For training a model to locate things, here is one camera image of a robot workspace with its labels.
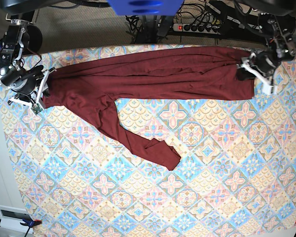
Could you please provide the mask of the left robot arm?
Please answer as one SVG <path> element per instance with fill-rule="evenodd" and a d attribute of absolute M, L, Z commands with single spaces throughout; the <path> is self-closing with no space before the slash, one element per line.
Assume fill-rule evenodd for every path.
<path fill-rule="evenodd" d="M 273 78 L 283 61 L 296 57 L 293 34 L 296 30 L 296 0 L 235 0 L 235 12 L 246 30 L 266 40 L 267 50 L 253 52 L 243 59 L 237 73 L 243 79 L 255 74 L 244 68 L 248 65 L 267 80 Z"/>

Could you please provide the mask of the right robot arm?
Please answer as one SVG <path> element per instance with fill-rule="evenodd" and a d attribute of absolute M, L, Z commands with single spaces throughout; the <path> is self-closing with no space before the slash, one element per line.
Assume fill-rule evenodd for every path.
<path fill-rule="evenodd" d="M 42 66 L 35 64 L 26 70 L 23 56 L 37 54 L 42 45 L 42 33 L 35 26 L 35 0 L 1 0 L 1 9 L 7 12 L 10 22 L 0 40 L 0 86 L 11 89 L 23 98 L 34 91 L 37 80 L 43 77 Z"/>

